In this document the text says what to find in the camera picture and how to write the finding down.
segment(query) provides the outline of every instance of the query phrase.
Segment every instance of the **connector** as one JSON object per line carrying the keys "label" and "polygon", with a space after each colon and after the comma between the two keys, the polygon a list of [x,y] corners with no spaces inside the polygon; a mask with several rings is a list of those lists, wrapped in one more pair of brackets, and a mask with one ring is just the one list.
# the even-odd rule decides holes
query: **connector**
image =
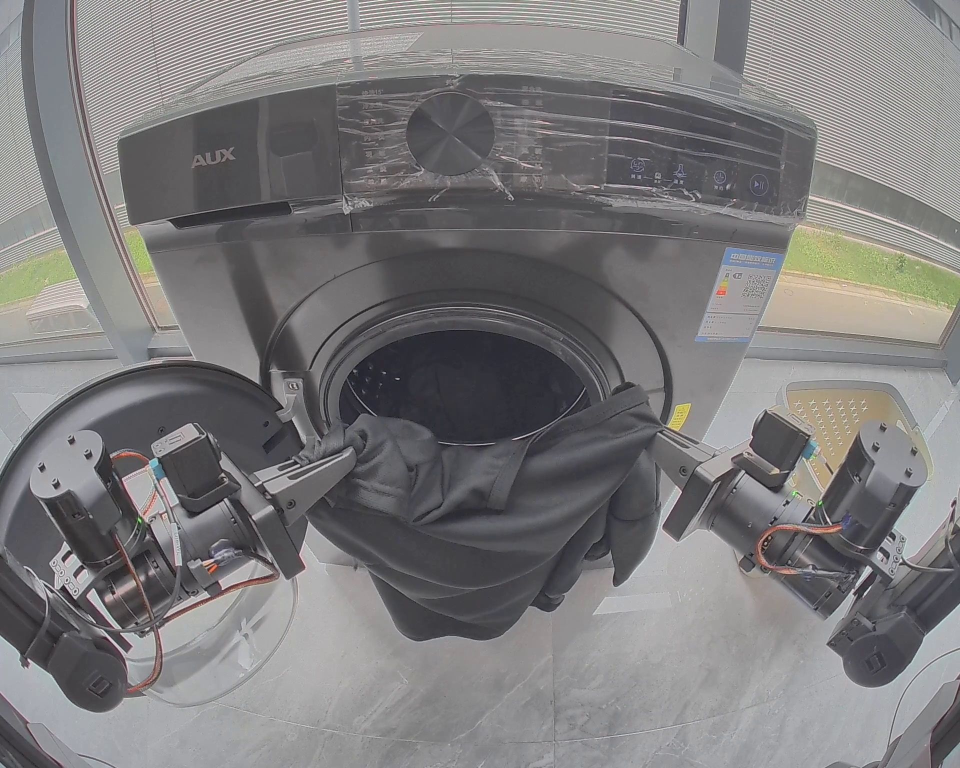
{"label": "connector", "polygon": [[804,458],[807,461],[815,459],[819,455],[820,455],[820,446],[817,445],[817,441],[811,440],[809,443],[806,444],[806,448],[804,448]]}
{"label": "connector", "polygon": [[217,565],[229,563],[231,560],[236,560],[239,557],[243,557],[243,551],[235,547],[225,547],[217,550],[211,547],[210,550],[210,560]]}

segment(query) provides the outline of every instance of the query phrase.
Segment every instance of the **warning sticker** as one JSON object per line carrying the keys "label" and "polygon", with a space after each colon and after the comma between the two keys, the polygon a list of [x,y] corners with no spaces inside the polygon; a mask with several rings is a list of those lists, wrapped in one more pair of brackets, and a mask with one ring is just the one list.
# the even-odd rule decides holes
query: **warning sticker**
{"label": "warning sticker", "polygon": [[782,253],[727,248],[697,341],[749,342],[782,266]]}
{"label": "warning sticker", "polygon": [[690,403],[685,402],[673,409],[673,417],[667,424],[670,429],[680,431],[684,427],[686,417],[690,415]]}

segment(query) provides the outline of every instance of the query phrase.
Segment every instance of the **fabric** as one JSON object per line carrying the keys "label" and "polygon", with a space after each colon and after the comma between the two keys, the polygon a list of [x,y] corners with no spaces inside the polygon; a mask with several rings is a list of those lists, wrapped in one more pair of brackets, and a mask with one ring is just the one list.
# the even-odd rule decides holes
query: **fabric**
{"label": "fabric", "polygon": [[610,552],[615,586],[630,576],[660,521],[659,478],[643,452],[661,429],[634,385],[532,440],[485,447],[361,416],[300,455],[357,454],[307,516],[367,567],[406,636],[489,639],[530,606],[557,608],[587,557]]}

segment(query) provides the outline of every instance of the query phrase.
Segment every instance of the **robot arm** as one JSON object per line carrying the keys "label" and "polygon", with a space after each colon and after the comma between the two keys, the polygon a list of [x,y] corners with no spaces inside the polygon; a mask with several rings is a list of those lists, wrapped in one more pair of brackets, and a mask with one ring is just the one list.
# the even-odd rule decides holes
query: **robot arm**
{"label": "robot arm", "polygon": [[756,421],[748,444],[716,451],[670,430],[651,451],[682,493],[663,524],[673,539],[712,531],[826,618],[852,593],[828,647],[844,671],[867,687],[893,681],[924,636],[960,603],[960,528],[956,500],[948,520],[921,550],[905,556],[894,526],[925,482],[926,465],[901,430],[882,422],[860,429],[822,498],[785,483],[811,432],[778,409]]}
{"label": "robot arm", "polygon": [[356,463],[348,448],[247,476],[193,423],[154,443],[153,453],[149,472],[165,514],[142,516],[97,433],[54,441],[31,490],[64,539],[51,562],[55,584],[9,552],[0,559],[0,636],[90,711],[148,687],[127,679],[124,635],[158,629],[191,610],[196,603],[177,607],[201,592],[213,599],[236,589],[221,582],[245,560],[273,572],[258,583],[300,573],[289,529]]}
{"label": "robot arm", "polygon": [[[776,410],[760,416],[748,444],[729,450],[664,430],[650,450],[682,493],[663,528],[676,540],[712,531],[742,556],[741,568],[761,568],[821,616],[852,593],[829,646],[852,680],[883,685],[960,602],[957,528],[951,516],[910,564],[923,570],[907,571],[905,538],[894,525],[926,478],[910,439],[865,424],[816,502],[786,486],[814,448],[809,427]],[[94,711],[145,687],[129,687],[124,635],[174,620],[202,592],[208,601],[236,589],[221,582],[244,561],[271,569],[257,583],[299,573],[290,529],[356,461],[348,449],[248,476],[195,423],[152,451],[152,460],[142,458],[159,514],[137,509],[97,433],[54,439],[31,491],[65,542],[51,562],[55,583],[0,560],[0,635],[46,669],[70,701]]]}

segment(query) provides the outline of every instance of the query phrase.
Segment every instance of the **cable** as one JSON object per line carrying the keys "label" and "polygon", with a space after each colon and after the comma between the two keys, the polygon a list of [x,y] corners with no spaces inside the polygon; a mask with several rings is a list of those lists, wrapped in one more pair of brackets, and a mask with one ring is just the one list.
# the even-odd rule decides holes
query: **cable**
{"label": "cable", "polygon": [[782,576],[817,576],[821,578],[846,578],[850,574],[842,573],[840,571],[831,571],[831,570],[817,570],[815,566],[813,569],[804,569],[796,568],[792,565],[773,565],[767,562],[766,557],[763,554],[764,545],[770,543],[770,538],[777,533],[778,531],[793,531],[795,533],[809,534],[810,536],[828,536],[829,534],[836,534],[843,530],[843,525],[837,523],[835,525],[802,525],[797,523],[784,523],[782,525],[774,525],[764,531],[760,538],[756,540],[756,561],[762,568],[766,568],[769,571],[774,573],[779,573]]}
{"label": "cable", "polygon": [[117,768],[113,763],[107,762],[106,760],[101,760],[99,757],[94,757],[93,755],[81,755],[77,752],[77,757],[82,757],[84,760],[93,760],[94,762],[99,762],[101,765],[106,765],[107,768]]}
{"label": "cable", "polygon": [[201,608],[202,606],[209,605],[214,600],[219,600],[224,595],[231,594],[232,592],[236,592],[240,589],[246,589],[247,587],[258,587],[265,584],[271,584],[272,582],[275,582],[277,579],[280,578],[279,570],[277,570],[276,566],[266,558],[261,557],[255,552],[248,552],[246,550],[244,551],[243,555],[244,557],[250,560],[257,561],[264,567],[269,568],[271,571],[270,575],[258,576],[255,579],[247,579],[246,581],[243,581],[243,582],[237,582],[236,584],[231,584],[229,587],[224,588],[222,591],[218,592],[212,597],[205,597],[203,600],[199,600],[198,602],[194,603],[191,606],[187,606],[186,608],[181,608],[179,611],[174,611],[167,618],[167,621],[168,622],[173,621],[175,618],[180,618],[185,613],[190,613],[191,611],[195,611],[197,608]]}
{"label": "cable", "polygon": [[[166,513],[173,520],[173,524],[176,525],[177,528],[179,529],[180,521],[177,518],[177,513],[174,511],[174,508],[170,504],[170,500],[167,498],[167,494],[161,491],[159,496],[160,496],[160,499],[163,501],[163,506],[166,510]],[[127,560],[128,559],[127,550],[120,545],[119,543],[120,539],[114,536],[114,540],[117,542],[117,546],[121,554],[123,555],[124,560]],[[141,633],[147,632],[148,630],[152,630],[154,627],[158,627],[165,620],[167,620],[167,614],[170,612],[171,609],[173,609],[174,604],[177,602],[177,598],[180,596],[180,587],[182,583],[183,583],[183,563],[180,563],[177,565],[177,570],[174,575],[174,588],[170,592],[170,598],[167,600],[166,604],[163,606],[163,610],[159,611],[156,617],[151,616],[149,621],[146,621],[143,624],[136,624],[130,627],[129,629],[119,629],[109,624],[99,624],[89,616],[85,616],[82,614],[81,614],[81,619],[89,626],[93,627],[94,629],[98,629],[101,632],[106,632],[113,635],[139,635]]]}
{"label": "cable", "polygon": [[913,563],[912,561],[909,561],[906,558],[903,558],[901,562],[904,565],[906,565],[910,570],[916,570],[921,573],[956,573],[957,572],[956,568],[931,568],[926,565],[917,565],[916,563]]}
{"label": "cable", "polygon": [[960,575],[960,562],[957,562],[957,556],[954,554],[953,547],[950,545],[950,536],[953,533],[953,528],[956,526],[956,514],[957,500],[954,498],[953,501],[950,502],[950,511],[947,519],[944,521],[944,549],[947,550],[947,555],[950,560],[949,568],[933,568],[928,565],[917,565],[906,558],[903,558],[903,564],[910,568],[910,570],[919,571],[920,573],[949,573],[953,576]]}
{"label": "cable", "polygon": [[[24,570],[33,576],[35,581],[40,582],[39,577],[34,573],[32,568],[24,567]],[[50,610],[50,594],[45,589],[43,591],[43,623],[40,624],[40,628],[36,631],[34,639],[31,641],[30,645],[27,646],[27,650],[20,655],[20,664],[23,667],[30,665],[30,655],[34,652],[34,648],[40,642],[40,639],[47,634],[47,630],[50,629],[50,623],[53,621],[53,617],[53,612]]]}
{"label": "cable", "polygon": [[[136,459],[143,462],[143,466],[150,470],[150,459],[144,456],[139,451],[130,450],[129,448],[121,448],[120,450],[115,450],[110,454],[110,459]],[[137,511],[141,515],[145,515],[150,512],[150,508],[154,506],[156,502],[156,483],[154,483],[154,492],[150,495],[150,500],[146,503],[144,507],[138,508]]]}
{"label": "cable", "polygon": [[[124,563],[127,564],[127,570],[130,572],[133,582],[136,584],[136,590],[140,593],[140,599],[143,601],[143,607],[147,610],[147,617],[151,621],[154,621],[154,609],[150,607],[150,600],[147,599],[147,592],[143,588],[143,583],[140,581],[139,575],[137,575],[136,568],[133,567],[133,561],[130,559],[130,555],[127,554],[127,550],[124,549],[123,544],[120,543],[120,537],[118,537],[116,534],[113,534],[113,540],[117,545],[117,549],[120,550],[120,554],[123,556]],[[163,643],[160,642],[160,630],[156,626],[154,626],[154,649],[153,670],[151,670],[149,677],[147,677],[145,681],[127,688],[128,696],[133,696],[133,694],[149,688],[151,685],[156,683],[160,677],[160,674],[163,672]]]}
{"label": "cable", "polygon": [[950,655],[955,654],[955,653],[957,653],[957,652],[960,652],[960,648],[953,648],[953,649],[951,649],[951,650],[949,650],[949,651],[946,651],[946,652],[942,653],[942,654],[941,654],[940,656],[938,656],[936,659],[932,659],[932,660],[928,661],[926,664],[924,664],[924,666],[921,668],[921,670],[920,670],[916,675],[914,675],[912,678],[910,678],[910,682],[906,684],[906,688],[903,689],[903,692],[902,692],[902,694],[900,695],[900,698],[897,700],[897,708],[894,709],[894,719],[890,721],[890,733],[889,733],[889,735],[887,736],[887,747],[888,747],[888,748],[890,747],[890,744],[891,744],[891,743],[893,742],[893,740],[894,740],[894,726],[897,725],[897,714],[898,714],[898,712],[900,712],[900,705],[903,703],[903,697],[906,696],[906,692],[907,692],[908,690],[910,690],[910,686],[911,686],[914,682],[916,682],[917,678],[919,678],[927,669],[929,669],[929,668],[930,668],[933,664],[935,664],[937,661],[939,661],[940,659],[945,659],[947,656],[950,656]]}

